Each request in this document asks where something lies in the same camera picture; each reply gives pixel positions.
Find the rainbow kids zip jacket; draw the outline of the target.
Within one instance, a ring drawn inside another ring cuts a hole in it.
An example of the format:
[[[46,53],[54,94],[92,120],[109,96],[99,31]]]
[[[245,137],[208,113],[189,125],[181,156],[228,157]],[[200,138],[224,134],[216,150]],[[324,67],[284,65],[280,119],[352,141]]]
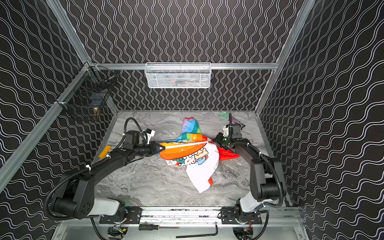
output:
[[[161,158],[170,166],[185,167],[190,181],[199,193],[208,190],[213,184],[212,175],[220,161],[239,157],[230,150],[218,147],[204,136],[194,118],[185,118],[181,135],[161,145],[166,148],[160,152]]]

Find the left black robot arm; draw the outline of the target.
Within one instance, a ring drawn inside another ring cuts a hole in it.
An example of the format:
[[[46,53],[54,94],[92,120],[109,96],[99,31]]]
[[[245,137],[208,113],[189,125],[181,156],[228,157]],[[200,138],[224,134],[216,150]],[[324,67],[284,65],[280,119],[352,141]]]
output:
[[[141,126],[137,128],[136,131],[124,129],[120,142],[113,150],[103,153],[100,161],[77,172],[63,174],[44,201],[46,217],[54,221],[67,221],[110,216],[116,222],[123,222],[127,217],[125,203],[95,198],[95,186],[116,170],[166,149],[152,141]]]

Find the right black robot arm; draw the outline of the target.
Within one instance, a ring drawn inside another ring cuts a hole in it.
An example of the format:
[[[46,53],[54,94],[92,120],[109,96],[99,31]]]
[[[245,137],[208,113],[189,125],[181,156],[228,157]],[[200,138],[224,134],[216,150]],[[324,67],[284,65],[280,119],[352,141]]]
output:
[[[250,192],[238,203],[243,213],[283,206],[287,188],[281,161],[264,155],[250,140],[243,138],[238,124],[226,125],[213,143],[239,155],[250,166]]]

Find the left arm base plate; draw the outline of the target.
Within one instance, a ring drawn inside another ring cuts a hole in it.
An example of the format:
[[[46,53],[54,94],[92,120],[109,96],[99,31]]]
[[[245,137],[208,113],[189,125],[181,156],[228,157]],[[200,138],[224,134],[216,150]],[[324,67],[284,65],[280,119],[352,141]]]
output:
[[[143,209],[140,207],[121,207],[112,216],[101,216],[100,224],[139,224]]]

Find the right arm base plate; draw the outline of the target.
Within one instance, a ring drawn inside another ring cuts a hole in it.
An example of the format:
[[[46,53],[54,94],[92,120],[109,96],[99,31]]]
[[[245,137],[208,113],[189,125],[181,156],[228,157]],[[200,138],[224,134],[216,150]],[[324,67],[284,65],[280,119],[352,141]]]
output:
[[[247,225],[252,221],[253,225],[261,225],[262,218],[259,213],[244,213],[235,207],[223,207],[218,214],[223,225]]]

